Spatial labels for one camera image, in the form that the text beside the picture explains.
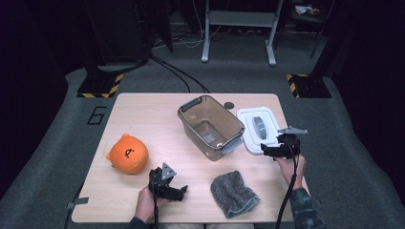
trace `wooden tabletop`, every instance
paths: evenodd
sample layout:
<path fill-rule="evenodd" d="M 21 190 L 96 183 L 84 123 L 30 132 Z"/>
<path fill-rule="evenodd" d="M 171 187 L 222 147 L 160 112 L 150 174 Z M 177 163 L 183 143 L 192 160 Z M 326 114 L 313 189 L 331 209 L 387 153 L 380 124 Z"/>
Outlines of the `wooden tabletop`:
<path fill-rule="evenodd" d="M 287 191 L 277 162 L 269 156 L 253 156 L 245 145 L 218 161 L 209 160 L 186 136 L 178 108 L 201 94 L 120 94 L 111 112 L 86 177 L 79 204 L 72 214 L 74 222 L 129 222 L 134 216 L 139 191 L 147 186 L 149 172 L 166 162 L 177 172 L 170 183 L 180 189 L 188 185 L 182 201 L 169 202 L 160 209 L 160 222 L 270 222 L 276 221 Z M 268 107 L 280 128 L 287 123 L 275 94 L 210 94 L 221 104 L 232 102 L 234 115 L 240 109 Z M 139 138 L 149 151 L 146 168 L 136 175 L 123 174 L 105 155 L 123 134 Z M 227 219 L 215 202 L 210 184 L 215 177 L 239 171 L 245 186 L 261 199 L 251 211 Z M 293 221 L 289 203 L 283 221 Z"/>

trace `orange ball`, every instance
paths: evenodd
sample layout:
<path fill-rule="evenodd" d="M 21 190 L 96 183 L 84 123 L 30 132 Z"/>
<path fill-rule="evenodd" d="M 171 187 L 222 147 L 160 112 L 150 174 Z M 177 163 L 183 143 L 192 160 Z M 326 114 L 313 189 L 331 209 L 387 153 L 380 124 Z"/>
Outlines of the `orange ball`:
<path fill-rule="evenodd" d="M 122 173 L 137 174 L 146 166 L 149 153 L 142 141 L 124 134 L 105 157 Z"/>

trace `folded cloth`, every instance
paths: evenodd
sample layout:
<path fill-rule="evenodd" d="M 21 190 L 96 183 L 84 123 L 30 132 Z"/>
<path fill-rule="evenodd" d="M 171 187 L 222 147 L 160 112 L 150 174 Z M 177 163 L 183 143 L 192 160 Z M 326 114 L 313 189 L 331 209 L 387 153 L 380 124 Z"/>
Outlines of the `folded cloth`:
<path fill-rule="evenodd" d="M 211 193 L 227 218 L 250 211 L 260 201 L 250 188 L 245 187 L 239 171 L 216 177 L 211 184 Z"/>

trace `white plastic lid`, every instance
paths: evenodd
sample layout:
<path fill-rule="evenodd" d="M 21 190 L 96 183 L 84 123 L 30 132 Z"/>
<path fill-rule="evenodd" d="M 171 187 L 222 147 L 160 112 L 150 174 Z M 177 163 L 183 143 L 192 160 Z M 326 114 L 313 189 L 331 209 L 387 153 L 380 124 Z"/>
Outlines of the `white plastic lid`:
<path fill-rule="evenodd" d="M 267 147 L 279 147 L 277 136 L 280 126 L 267 107 L 241 109 L 237 117 L 245 125 L 243 134 L 245 146 L 253 155 L 262 155 L 261 144 Z"/>

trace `person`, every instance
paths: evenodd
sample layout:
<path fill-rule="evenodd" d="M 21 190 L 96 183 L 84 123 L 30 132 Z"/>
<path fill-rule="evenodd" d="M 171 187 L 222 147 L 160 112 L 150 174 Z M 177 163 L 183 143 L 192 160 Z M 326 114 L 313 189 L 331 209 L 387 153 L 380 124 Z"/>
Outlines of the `person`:
<path fill-rule="evenodd" d="M 280 166 L 280 171 L 283 175 L 284 180 L 289 186 L 291 183 L 291 178 L 294 174 L 294 161 L 293 159 L 284 159 L 281 157 L 274 158 Z M 291 205 L 291 211 L 294 218 L 295 228 L 298 229 L 324 229 L 327 228 L 325 221 L 318 216 L 316 206 L 312 199 L 310 198 L 307 190 L 303 187 L 303 177 L 306 167 L 306 159 L 302 155 L 296 156 L 295 160 L 298 162 L 296 168 L 296 180 L 292 187 L 292 192 L 289 197 L 289 202 Z M 160 208 L 169 200 L 159 198 L 157 205 Z M 135 215 L 127 225 L 127 229 L 148 229 L 146 223 L 148 223 L 154 216 L 154 201 L 152 193 L 147 187 L 139 191 L 138 204 L 135 211 Z M 207 225 L 206 228 L 254 228 L 253 224 L 211 224 Z M 202 224 L 170 224 L 162 225 L 162 228 L 193 228 L 200 229 L 203 228 Z"/>

